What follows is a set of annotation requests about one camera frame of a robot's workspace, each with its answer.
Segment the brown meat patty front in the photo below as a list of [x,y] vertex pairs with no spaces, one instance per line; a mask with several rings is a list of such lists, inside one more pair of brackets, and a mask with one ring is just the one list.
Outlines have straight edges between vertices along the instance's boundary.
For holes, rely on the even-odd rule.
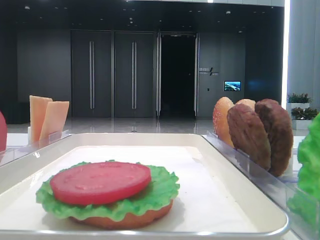
[[227,112],[229,134],[235,149],[249,155],[265,170],[271,167],[271,146],[264,125],[257,113],[240,103]]

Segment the brown meat patty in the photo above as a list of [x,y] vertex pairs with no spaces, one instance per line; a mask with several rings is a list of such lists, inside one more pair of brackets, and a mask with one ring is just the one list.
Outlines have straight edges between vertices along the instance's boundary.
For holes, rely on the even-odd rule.
[[293,147],[292,121],[288,112],[273,99],[255,103],[255,112],[260,117],[271,147],[269,173],[281,176],[289,165]]
[[235,149],[249,155],[265,170],[271,167],[271,146],[264,125],[257,113],[240,103],[227,112],[229,134]]

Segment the red tomato slice on lettuce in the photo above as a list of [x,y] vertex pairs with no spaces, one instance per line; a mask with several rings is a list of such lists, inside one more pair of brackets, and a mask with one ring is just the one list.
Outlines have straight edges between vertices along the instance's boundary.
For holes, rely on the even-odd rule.
[[129,198],[151,182],[149,167],[137,163],[98,162],[72,167],[51,180],[53,196],[71,205],[103,205]]

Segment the orange cheese slice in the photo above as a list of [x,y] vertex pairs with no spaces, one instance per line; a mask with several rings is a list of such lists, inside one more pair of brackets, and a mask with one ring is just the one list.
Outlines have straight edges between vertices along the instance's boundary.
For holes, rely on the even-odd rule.
[[49,138],[50,134],[63,131],[70,103],[68,101],[50,101],[47,104],[46,112],[39,140]]
[[31,143],[39,141],[47,105],[52,101],[49,97],[29,96]]

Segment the orange cheese slice left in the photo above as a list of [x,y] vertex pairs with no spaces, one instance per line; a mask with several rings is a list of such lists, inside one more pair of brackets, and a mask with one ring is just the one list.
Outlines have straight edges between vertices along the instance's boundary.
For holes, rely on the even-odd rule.
[[47,105],[52,101],[49,97],[29,96],[31,143],[39,141]]

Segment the red tomato slice in holder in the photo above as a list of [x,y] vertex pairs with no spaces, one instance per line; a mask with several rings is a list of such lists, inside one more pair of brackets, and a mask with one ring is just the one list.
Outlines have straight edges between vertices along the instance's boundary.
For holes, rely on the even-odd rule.
[[7,128],[7,123],[6,120],[0,112],[0,151],[5,151],[7,147],[7,133],[8,133],[8,128]]

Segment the sesame bun slice right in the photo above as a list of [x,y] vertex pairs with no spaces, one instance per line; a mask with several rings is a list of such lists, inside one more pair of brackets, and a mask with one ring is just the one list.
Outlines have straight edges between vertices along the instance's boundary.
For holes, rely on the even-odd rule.
[[217,136],[231,148],[234,148],[234,145],[229,133],[227,114],[228,110],[233,106],[234,103],[228,97],[221,97],[216,102],[212,114],[213,125]]

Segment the dark double door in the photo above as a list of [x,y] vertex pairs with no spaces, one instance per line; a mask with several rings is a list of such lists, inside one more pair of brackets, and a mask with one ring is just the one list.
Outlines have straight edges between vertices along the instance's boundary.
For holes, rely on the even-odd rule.
[[79,118],[152,118],[153,32],[71,32],[72,115]]

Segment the plain bun slice right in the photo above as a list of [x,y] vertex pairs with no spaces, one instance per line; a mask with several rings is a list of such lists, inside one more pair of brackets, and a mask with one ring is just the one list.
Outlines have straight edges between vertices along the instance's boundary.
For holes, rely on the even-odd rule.
[[244,98],[244,99],[239,100],[236,103],[236,105],[238,105],[238,104],[244,104],[244,105],[250,107],[254,111],[256,102],[252,99]]

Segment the white rectangular serving tray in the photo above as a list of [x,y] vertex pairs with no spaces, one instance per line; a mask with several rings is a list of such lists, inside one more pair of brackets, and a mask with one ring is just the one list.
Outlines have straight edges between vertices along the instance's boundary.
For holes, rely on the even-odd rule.
[[[109,231],[57,219],[36,203],[49,177],[81,162],[163,166],[179,179],[171,211],[140,230]],[[288,215],[204,137],[80,133],[0,167],[3,240],[280,240]]]

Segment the bottom bun half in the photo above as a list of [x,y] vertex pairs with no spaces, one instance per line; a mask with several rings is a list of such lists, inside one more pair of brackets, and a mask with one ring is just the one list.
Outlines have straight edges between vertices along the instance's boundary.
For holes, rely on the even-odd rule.
[[85,224],[93,227],[98,227],[107,230],[131,230],[146,227],[163,218],[172,208],[174,200],[159,210],[147,210],[143,215],[135,215],[127,213],[123,220],[115,221],[109,217],[89,217],[85,220],[78,220],[74,217],[69,217],[74,222]]

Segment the potted plants white planter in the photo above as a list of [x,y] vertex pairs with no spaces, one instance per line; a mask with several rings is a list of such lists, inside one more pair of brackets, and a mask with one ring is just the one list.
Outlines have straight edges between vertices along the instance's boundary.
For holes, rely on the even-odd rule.
[[286,109],[292,119],[294,130],[307,130],[319,111],[311,107],[311,98],[307,93],[290,93],[287,95]]

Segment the clear acrylic rack left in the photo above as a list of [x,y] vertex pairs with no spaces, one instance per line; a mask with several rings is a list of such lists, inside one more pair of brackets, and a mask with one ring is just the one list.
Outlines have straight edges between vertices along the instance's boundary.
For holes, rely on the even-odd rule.
[[28,133],[8,133],[6,149],[0,152],[0,165],[3,166],[25,155],[37,152],[39,149],[60,141],[71,134],[69,130],[54,132],[48,138],[31,143],[31,128]]

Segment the clear acrylic rack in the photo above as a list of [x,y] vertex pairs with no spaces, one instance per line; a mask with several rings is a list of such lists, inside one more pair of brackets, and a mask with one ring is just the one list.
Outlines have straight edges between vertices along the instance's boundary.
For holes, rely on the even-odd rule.
[[0,165],[3,166],[25,155],[37,152],[39,149],[60,141],[71,134],[69,130],[54,132],[48,138],[31,143],[31,128],[28,133],[8,133],[6,149],[0,152]]
[[291,221],[291,230],[298,238],[320,238],[320,201],[298,187],[296,172],[274,177],[253,163],[248,155],[228,146],[214,132],[208,131],[205,138],[267,197],[285,210]]

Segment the clear acrylic rack right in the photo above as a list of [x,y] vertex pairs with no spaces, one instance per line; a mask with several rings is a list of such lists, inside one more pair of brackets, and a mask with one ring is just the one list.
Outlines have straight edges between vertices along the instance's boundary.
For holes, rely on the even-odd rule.
[[274,177],[253,163],[248,155],[228,146],[214,132],[208,131],[205,138],[267,197],[285,210],[291,221],[291,230],[298,238],[320,238],[320,201],[298,187],[296,172]]

